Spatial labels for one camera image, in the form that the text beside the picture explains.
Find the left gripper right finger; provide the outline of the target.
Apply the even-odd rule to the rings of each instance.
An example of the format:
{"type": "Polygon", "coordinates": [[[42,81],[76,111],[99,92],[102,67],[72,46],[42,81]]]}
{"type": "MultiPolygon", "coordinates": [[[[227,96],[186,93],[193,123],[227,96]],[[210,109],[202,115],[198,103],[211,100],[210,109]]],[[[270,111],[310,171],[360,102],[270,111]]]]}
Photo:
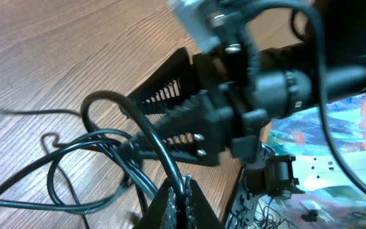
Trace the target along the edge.
{"type": "Polygon", "coordinates": [[[185,176],[184,213],[188,229],[224,229],[192,175],[185,176]]]}

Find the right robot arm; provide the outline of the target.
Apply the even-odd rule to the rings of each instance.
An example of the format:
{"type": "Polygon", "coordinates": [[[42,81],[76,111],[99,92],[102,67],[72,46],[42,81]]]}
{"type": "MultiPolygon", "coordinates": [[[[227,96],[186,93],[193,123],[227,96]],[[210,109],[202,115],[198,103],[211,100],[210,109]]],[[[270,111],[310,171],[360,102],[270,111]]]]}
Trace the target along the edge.
{"type": "Polygon", "coordinates": [[[275,118],[366,89],[366,1],[171,1],[201,53],[179,48],[129,94],[178,162],[218,164],[229,148],[256,162],[275,118]],[[308,22],[301,42],[259,50],[247,24],[288,8],[308,22]]]}

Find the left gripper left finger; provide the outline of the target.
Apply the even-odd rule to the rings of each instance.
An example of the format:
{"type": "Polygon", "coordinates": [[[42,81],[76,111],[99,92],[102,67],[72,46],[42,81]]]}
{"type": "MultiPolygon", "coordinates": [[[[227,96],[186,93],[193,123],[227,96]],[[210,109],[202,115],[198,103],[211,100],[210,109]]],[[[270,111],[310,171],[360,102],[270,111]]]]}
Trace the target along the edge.
{"type": "Polygon", "coordinates": [[[178,211],[176,194],[166,179],[133,229],[176,229],[178,211]]]}

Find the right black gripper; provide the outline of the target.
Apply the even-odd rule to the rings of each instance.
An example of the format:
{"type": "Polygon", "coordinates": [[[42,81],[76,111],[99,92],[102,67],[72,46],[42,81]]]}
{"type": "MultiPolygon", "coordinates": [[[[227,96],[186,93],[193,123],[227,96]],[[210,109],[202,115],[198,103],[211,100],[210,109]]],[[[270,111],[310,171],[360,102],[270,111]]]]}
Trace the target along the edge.
{"type": "Polygon", "coordinates": [[[226,148],[234,158],[255,159],[266,112],[250,100],[249,75],[259,69],[253,41],[245,23],[228,14],[213,12],[205,22],[211,47],[198,57],[199,79],[179,48],[127,97],[145,115],[167,111],[154,127],[177,162],[218,166],[226,148]]]}

